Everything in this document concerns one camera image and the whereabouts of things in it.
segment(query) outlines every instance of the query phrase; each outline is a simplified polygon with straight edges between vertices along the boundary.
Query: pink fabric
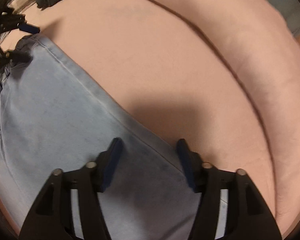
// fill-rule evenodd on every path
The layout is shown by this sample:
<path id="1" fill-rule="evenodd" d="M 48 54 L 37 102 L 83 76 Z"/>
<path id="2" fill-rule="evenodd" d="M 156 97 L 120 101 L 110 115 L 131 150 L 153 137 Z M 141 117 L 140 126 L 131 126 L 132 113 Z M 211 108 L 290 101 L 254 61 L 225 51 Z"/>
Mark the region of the pink fabric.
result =
<path id="1" fill-rule="evenodd" d="M 246 169 L 285 236 L 300 216 L 300 48 L 264 0 L 152 1 L 195 24 L 221 57 L 149 0 L 63 0 L 25 13 L 168 143 L 184 137 L 218 168 Z"/>

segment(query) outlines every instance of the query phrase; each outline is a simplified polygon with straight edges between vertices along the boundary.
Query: denim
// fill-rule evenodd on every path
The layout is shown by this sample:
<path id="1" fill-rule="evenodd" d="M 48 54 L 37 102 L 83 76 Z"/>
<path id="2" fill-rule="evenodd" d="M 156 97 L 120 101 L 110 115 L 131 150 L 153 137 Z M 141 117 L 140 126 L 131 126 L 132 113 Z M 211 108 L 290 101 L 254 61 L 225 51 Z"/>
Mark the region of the denim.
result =
<path id="1" fill-rule="evenodd" d="M 126 151 L 98 194 L 112 239 L 186 240 L 200 194 L 188 187 L 174 149 L 48 38 L 24 37 L 16 49 L 32 60 L 0 74 L 0 199 L 17 225 L 53 169 L 79 169 L 120 137 Z M 75 213 L 74 225 L 82 237 Z"/>

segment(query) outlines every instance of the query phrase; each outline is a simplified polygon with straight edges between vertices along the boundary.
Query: jeans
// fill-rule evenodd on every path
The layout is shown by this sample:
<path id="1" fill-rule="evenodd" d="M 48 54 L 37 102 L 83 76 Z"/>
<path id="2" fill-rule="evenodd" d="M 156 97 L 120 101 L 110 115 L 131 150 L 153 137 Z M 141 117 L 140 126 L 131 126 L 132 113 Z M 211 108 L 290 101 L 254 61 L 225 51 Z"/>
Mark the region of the jeans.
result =
<path id="1" fill-rule="evenodd" d="M 120 137 L 126 152 L 98 195 L 112 239 L 187 239 L 200 194 L 188 187 L 174 149 L 48 38 L 24 37 L 16 49 L 32 60 L 0 74 L 0 199 L 17 225 L 53 169 L 79 169 Z M 74 213 L 82 237 L 79 221 Z"/>

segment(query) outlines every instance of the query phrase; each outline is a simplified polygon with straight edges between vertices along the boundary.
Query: black bracket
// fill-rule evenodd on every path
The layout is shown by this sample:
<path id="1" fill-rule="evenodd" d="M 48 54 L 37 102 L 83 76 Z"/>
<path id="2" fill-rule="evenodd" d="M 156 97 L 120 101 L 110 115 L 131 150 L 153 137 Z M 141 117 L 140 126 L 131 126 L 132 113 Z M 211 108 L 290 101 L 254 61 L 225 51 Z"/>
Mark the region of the black bracket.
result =
<path id="1" fill-rule="evenodd" d="M 189 186 L 202 193 L 188 240 L 215 239 L 222 189 L 228 189 L 228 211 L 220 240 L 282 240 L 271 211 L 245 170 L 221 171 L 203 163 L 184 139 L 176 150 Z"/>
<path id="2" fill-rule="evenodd" d="M 74 233 L 70 189 L 78 189 L 84 239 L 110 240 L 97 192 L 110 185 L 122 151 L 122 140 L 115 138 L 107 151 L 81 169 L 55 169 L 35 199 L 19 240 L 79 240 Z"/>

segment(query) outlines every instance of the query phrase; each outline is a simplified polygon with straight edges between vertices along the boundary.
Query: metal rivet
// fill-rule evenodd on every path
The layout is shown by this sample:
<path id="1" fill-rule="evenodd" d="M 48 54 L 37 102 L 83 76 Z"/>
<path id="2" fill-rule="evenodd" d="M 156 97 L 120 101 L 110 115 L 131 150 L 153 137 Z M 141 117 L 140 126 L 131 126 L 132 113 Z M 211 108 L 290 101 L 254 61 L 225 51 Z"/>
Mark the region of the metal rivet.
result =
<path id="1" fill-rule="evenodd" d="M 239 175 L 241 175 L 241 176 L 247 175 L 247 172 L 246 172 L 245 170 L 243 170 L 243 169 L 238 169 L 238 170 L 237 170 L 237 173 L 238 173 Z"/>
<path id="2" fill-rule="evenodd" d="M 95 166 L 97 166 L 97 164 L 95 162 L 88 162 L 86 164 L 86 167 L 89 168 L 89 169 L 92 169 L 94 168 Z"/>
<path id="3" fill-rule="evenodd" d="M 55 175 L 55 176 L 59 176 L 60 174 L 62 174 L 62 169 L 55 169 L 52 174 Z"/>
<path id="4" fill-rule="evenodd" d="M 212 168 L 212 164 L 211 163 L 203 163 L 202 167 L 205 169 L 211 169 Z"/>

